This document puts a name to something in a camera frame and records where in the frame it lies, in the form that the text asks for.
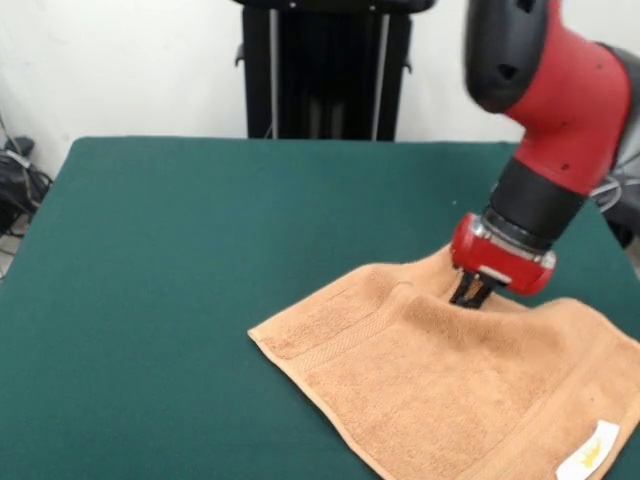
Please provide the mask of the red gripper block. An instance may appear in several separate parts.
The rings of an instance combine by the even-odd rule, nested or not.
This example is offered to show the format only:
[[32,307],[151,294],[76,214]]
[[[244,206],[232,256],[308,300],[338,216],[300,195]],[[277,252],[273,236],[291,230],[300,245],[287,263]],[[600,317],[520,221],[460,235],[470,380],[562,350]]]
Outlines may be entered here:
[[480,308],[498,286],[519,295],[537,294],[556,267],[553,250],[542,254],[522,250],[492,232],[474,213],[465,214],[456,226],[450,254],[453,266],[463,272],[449,303],[464,308]]

